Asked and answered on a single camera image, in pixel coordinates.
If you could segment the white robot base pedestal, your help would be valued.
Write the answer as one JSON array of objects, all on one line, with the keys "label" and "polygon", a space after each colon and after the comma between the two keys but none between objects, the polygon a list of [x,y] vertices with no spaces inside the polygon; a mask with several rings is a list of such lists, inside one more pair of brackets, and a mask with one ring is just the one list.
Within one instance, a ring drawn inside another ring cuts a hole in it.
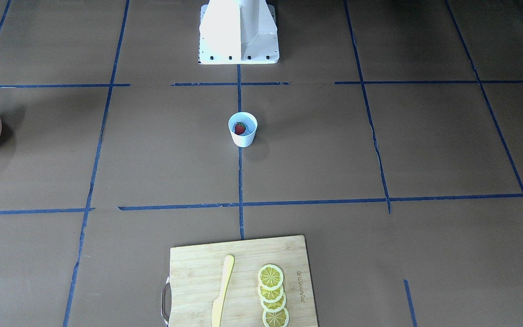
[{"label": "white robot base pedestal", "polygon": [[201,6],[198,63],[276,64],[276,11],[265,0],[210,0]]}]

